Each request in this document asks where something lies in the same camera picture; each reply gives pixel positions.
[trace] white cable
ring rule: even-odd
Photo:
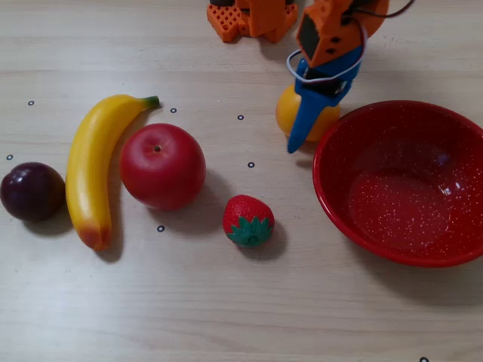
[[[367,43],[368,43],[368,31],[364,28],[364,26],[360,23],[359,24],[359,27],[361,29],[361,34],[362,34],[362,50],[361,50],[361,56],[357,59],[357,61],[352,64],[349,68],[347,68],[346,70],[340,72],[339,74],[336,74],[332,77],[327,77],[327,78],[316,78],[316,79],[305,79],[304,77],[300,76],[297,74],[297,72],[294,71],[294,68],[292,68],[292,65],[290,64],[290,61],[296,57],[297,55],[301,54],[302,51],[301,49],[293,52],[292,54],[290,54],[287,58],[287,68],[288,68],[288,71],[298,80],[298,81],[301,81],[303,83],[307,83],[307,84],[313,84],[313,83],[322,83],[324,81],[333,81],[334,79],[337,79],[339,78],[341,75],[344,75],[346,74],[347,72],[350,72],[351,70],[353,70],[356,66],[358,66],[361,61],[362,61],[362,58],[364,57],[364,54],[365,54],[365,50],[366,50],[366,47],[367,47]]]

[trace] plum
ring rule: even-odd
[[[27,162],[4,177],[0,199],[10,215],[23,221],[42,221],[65,204],[65,188],[62,177],[52,167]]]

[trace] strawberry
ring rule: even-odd
[[[274,225],[270,207],[256,198],[238,195],[226,204],[223,230],[240,247],[256,247],[267,241]]]

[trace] wood grain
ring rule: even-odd
[[[177,124],[209,169],[193,205],[152,213],[123,189],[115,159],[116,245],[100,255],[66,211],[32,226],[1,209],[0,360],[481,360],[483,260],[408,268],[347,241],[316,200],[310,151],[288,155],[275,125],[278,96],[293,82],[285,58],[294,35],[223,44],[207,3],[0,0],[1,174],[40,161],[65,176],[79,122],[119,93],[158,94],[165,107],[130,132]],[[419,0],[387,20],[343,111],[422,100],[483,124],[482,11],[480,0]],[[238,193],[273,209],[275,243],[263,252],[241,253],[223,235],[224,204]]]

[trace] orange robot part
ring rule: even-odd
[[[351,11],[353,6],[387,14],[389,0],[315,0],[315,4],[305,8],[297,42],[310,68],[330,62],[361,45],[361,30],[350,17],[357,19],[369,36],[383,24],[381,17]]]
[[[297,22],[298,7],[285,0],[236,0],[233,6],[208,5],[207,15],[226,43],[238,35],[264,35],[276,43]]]

